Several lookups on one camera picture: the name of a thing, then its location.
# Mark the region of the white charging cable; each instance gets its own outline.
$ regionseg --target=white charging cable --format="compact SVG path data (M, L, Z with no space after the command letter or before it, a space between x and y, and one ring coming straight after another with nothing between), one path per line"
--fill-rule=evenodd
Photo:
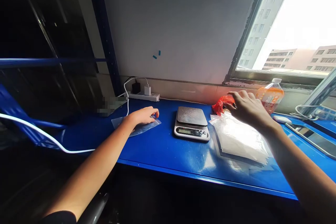
M294 117L294 118L301 119L301 120L316 121L316 120L319 119L319 117L315 117L315 118L313 118L312 115L309 115L309 116L303 115L303 114L299 111L299 108L300 108L300 107L319 107L319 106L321 106L321 104L320 104L320 105L297 105L297 106L295 107L295 111L296 111L296 113L282 114L282 113L274 112L274 114L280 114L280 115L283 115L283 116L290 116L290 117Z
M94 151L94 149L90 149L90 150L67 150L65 149L55 138L53 138L51 135L49 135L48 133L44 132L43 130L41 130L40 128L36 127L34 124L31 124L30 122L27 122L25 120L22 120L20 118L17 118L17 117L13 117L13 116L9 116L9 115L6 115L6 114L0 114L0 117L2 118L5 118L5 119L9 119L9 120L12 120L12 121L16 121L18 123L22 123L34 130L36 130L38 133L44 135L45 137L49 138L53 143L55 143L62 151L66 152L66 153L71 153L71 154L74 154L74 153L83 153L83 152L91 152L91 151Z
M128 103L129 103L130 98L129 98L129 96L128 96L128 93L127 93L127 90L126 90L126 88L125 88L125 85L126 85L127 82L129 82L129 81L131 81L131 80L133 80L133 79L146 79L147 86L148 86L148 80L147 80L147 78L145 78L145 77L133 77L133 78L127 80L127 81L124 83L125 93L126 93L127 98L128 98L128 99L127 99L127 115L126 115L126 116L128 116L128 113L130 112L130 109L129 109L129 106L128 106Z

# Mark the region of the building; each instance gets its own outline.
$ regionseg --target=building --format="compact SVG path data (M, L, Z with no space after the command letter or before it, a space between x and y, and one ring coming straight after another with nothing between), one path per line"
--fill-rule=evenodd
M262 70L274 68L306 70L315 53L316 51L312 49L272 50Z
M263 0L238 66L252 68L284 0Z
M336 67L336 45L319 47L305 64L305 70L330 72Z

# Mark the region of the cable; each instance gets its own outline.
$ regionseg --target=cable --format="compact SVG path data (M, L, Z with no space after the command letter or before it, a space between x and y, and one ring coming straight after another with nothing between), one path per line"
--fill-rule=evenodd
M128 80L125 81L125 83L124 83L124 89L125 89L125 93L126 93L126 95L127 95L127 97L128 97L128 99L127 99L127 115L126 115L126 116L128 116L128 113L130 112L130 109L129 109L129 106L128 106L130 97L128 96L128 93L127 93L127 90L126 90L126 88L125 88L125 85L126 85L127 82L130 82L130 81L133 80L133 79L146 79L147 86L148 86L148 80L147 80L147 78L145 78L145 77L133 77L133 78L131 78L131 79L128 78Z
M180 102L190 102L190 103L198 103L198 102L195 102L195 101L186 101L186 100L179 100L179 99L167 99L167 98L163 98L163 97L160 97L160 99L163 99L163 100L177 100L177 101L180 101Z
M321 104L320 105L297 105L295 107L295 111L297 113L282 114L282 113L274 112L274 114L280 114L280 115L283 115L283 116L294 117L294 118L301 119L301 120L316 121L316 120L319 119L319 117L313 118L312 115L306 116L299 111L299 108L300 107L319 107L319 106L321 106Z
M55 138L53 138L51 135L49 135L48 133L44 132L43 130L41 130L40 128L36 127L34 124L31 124L30 122L27 122L25 120L22 120L20 118L16 118L13 116L9 116L6 114L0 114L0 117L5 118L5 119L9 119L12 121L16 121L18 123L22 123L34 130L36 130L38 133L44 135L45 137L49 138L53 143L55 143L62 151L66 152L66 153L83 153L83 152L91 152L94 151L94 149L90 149L90 150L67 150L65 149Z

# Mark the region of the bottle cap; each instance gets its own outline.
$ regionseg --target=bottle cap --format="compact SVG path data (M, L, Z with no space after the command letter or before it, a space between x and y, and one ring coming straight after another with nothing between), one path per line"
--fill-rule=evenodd
M282 81L282 79L276 79L276 78L274 78L273 80L272 80L272 82L275 82L275 83L280 83Z

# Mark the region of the power strip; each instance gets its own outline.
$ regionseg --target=power strip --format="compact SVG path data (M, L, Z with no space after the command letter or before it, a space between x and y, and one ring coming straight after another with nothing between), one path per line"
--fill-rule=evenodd
M158 102L160 100L160 94L159 93L152 93L151 95L145 95L145 93L140 92L138 94L132 94L131 91L127 91L129 98L139 99L139 100L149 100L152 102Z

